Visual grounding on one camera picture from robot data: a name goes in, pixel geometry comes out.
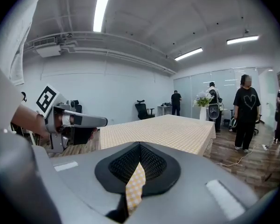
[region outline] flower vase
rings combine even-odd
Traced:
[[[206,120],[206,107],[201,106],[199,119]]]

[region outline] white desk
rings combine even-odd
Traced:
[[[159,105],[158,110],[157,110],[157,116],[165,115],[166,111],[169,111],[170,113],[168,113],[168,114],[171,114],[172,106],[160,106]]]

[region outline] door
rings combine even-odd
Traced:
[[[278,92],[277,75],[273,69],[257,68],[260,86],[261,120],[275,128],[276,97]]]

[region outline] white sleeve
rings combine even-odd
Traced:
[[[18,0],[0,26],[0,129],[8,129],[23,95],[10,82],[23,83],[23,45],[38,0]]]
[[[13,84],[23,84],[23,48],[38,0],[18,0],[0,26],[0,69]]]

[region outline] black pants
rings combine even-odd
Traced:
[[[280,114],[278,114],[278,112],[276,112],[275,114],[275,120],[277,121],[277,127],[275,130],[275,139],[280,140]]]
[[[221,125],[221,117],[222,117],[222,111],[220,111],[218,118],[216,118],[215,121],[215,130],[218,131],[220,130],[220,125]]]
[[[172,105],[172,114],[175,115],[175,111],[177,116],[180,116],[179,111],[181,110],[181,105]]]
[[[253,137],[255,123],[243,123],[238,121],[237,128],[237,136],[234,145],[237,147],[243,145],[243,149],[248,149]]]

